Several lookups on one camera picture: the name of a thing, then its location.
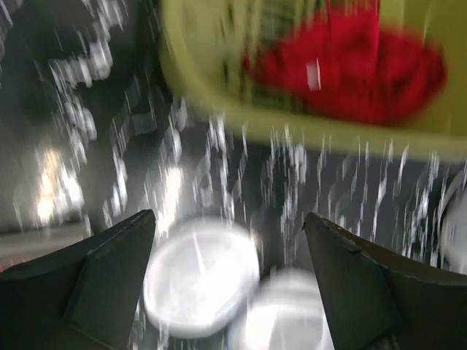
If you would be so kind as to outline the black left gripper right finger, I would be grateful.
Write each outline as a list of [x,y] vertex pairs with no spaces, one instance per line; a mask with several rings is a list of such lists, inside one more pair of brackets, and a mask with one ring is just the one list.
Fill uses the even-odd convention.
[[304,230],[335,349],[466,348],[466,276],[312,212]]

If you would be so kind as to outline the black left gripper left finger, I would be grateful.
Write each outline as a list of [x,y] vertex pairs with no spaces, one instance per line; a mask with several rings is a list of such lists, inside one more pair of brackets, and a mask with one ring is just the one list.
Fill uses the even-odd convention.
[[2,349],[126,349],[155,235],[143,210],[1,272]]

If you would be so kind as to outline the red bra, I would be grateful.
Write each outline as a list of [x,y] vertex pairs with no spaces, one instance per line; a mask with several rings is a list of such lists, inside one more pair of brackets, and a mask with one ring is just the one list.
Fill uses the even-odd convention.
[[371,125],[408,120],[444,88],[441,50],[381,26],[379,1],[326,6],[255,60],[245,58],[244,69],[321,114]]

